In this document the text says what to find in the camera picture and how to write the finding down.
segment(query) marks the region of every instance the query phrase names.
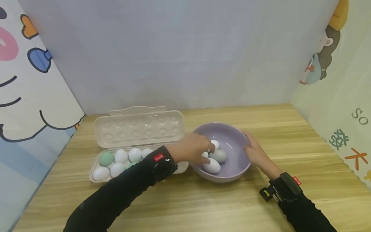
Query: hand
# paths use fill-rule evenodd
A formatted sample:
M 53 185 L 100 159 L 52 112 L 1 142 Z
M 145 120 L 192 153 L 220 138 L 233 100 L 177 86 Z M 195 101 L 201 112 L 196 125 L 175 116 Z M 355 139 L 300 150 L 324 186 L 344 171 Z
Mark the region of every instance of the hand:
M 188 134 L 179 143 L 166 146 L 176 163 L 187 161 L 193 164 L 210 163 L 210 160 L 201 156 L 205 151 L 215 151 L 215 145 L 206 136 L 196 133 Z
M 283 173 L 277 165 L 267 156 L 260 144 L 254 137 L 246 131 L 242 131 L 250 141 L 249 146 L 245 146 L 245 152 L 250 162 L 256 165 L 269 179 L 274 180 Z

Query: yellow clip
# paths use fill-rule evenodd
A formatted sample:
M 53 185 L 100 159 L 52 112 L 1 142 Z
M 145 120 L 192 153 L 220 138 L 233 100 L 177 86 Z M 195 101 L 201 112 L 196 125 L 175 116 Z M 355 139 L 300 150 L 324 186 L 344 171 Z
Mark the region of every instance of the yellow clip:
M 265 194 L 267 194 L 267 197 L 269 197 L 269 193 L 267 192 L 267 190 L 264 190 Z

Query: wooden table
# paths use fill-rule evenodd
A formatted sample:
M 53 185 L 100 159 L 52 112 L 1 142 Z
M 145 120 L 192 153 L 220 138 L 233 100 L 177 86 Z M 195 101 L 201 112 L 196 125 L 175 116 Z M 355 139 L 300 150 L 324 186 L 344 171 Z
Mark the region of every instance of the wooden table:
M 338 231 L 371 231 L 371 193 L 288 104 L 182 111 L 185 129 L 211 121 L 250 131 Z M 101 185 L 88 173 L 103 149 L 86 117 L 15 227 L 16 232 L 62 231 L 72 211 Z M 109 231 L 292 231 L 275 201 L 258 195 L 267 177 L 251 167 L 232 183 L 216 184 L 191 168 L 149 188 Z

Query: bowl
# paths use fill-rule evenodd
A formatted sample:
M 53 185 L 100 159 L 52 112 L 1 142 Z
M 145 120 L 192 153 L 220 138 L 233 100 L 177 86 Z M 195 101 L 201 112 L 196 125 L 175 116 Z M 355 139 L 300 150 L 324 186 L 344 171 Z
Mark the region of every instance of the bowl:
M 194 171 L 201 177 L 216 183 L 237 180 L 250 167 L 244 146 L 249 145 L 247 137 L 238 129 L 224 123 L 208 123 L 197 127 L 194 132 L 205 135 L 220 143 L 220 148 L 227 153 L 227 160 L 220 164 L 220 172 L 210 174 L 203 170 L 202 165 L 191 164 Z

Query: egg carton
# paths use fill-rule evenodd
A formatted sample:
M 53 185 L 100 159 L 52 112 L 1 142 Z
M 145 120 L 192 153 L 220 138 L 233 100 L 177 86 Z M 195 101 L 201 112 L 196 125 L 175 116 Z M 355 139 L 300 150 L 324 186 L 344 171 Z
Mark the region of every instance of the egg carton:
M 112 179 L 111 175 L 101 181 L 93 179 L 93 172 L 100 167 L 99 158 L 104 152 L 109 151 L 114 155 L 117 150 L 123 149 L 129 153 L 134 147 L 155 150 L 160 146 L 175 143 L 184 136 L 184 117 L 181 112 L 168 111 L 165 106 L 135 106 L 109 111 L 109 116 L 97 118 L 94 131 L 98 145 L 107 150 L 95 157 L 89 179 L 94 183 L 102 183 Z M 188 166 L 188 162 L 178 163 L 178 170 L 174 174 L 185 172 Z

